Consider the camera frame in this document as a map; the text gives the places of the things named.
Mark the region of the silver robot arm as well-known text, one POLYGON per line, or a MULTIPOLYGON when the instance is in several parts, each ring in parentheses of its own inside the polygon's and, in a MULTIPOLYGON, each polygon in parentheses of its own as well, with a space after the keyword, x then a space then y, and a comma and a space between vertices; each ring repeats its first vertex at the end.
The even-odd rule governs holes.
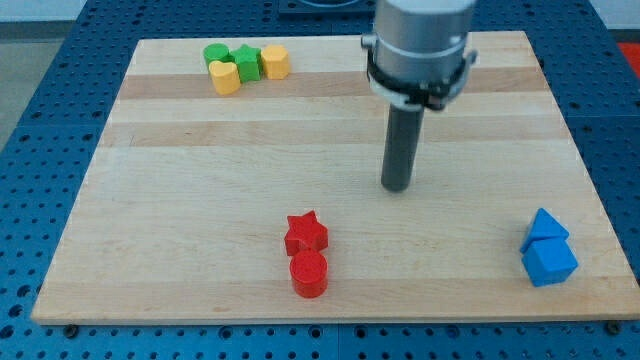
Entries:
POLYGON ((467 83, 477 52, 466 52, 475 0, 379 0, 361 37, 374 93, 404 111, 443 110, 467 83))

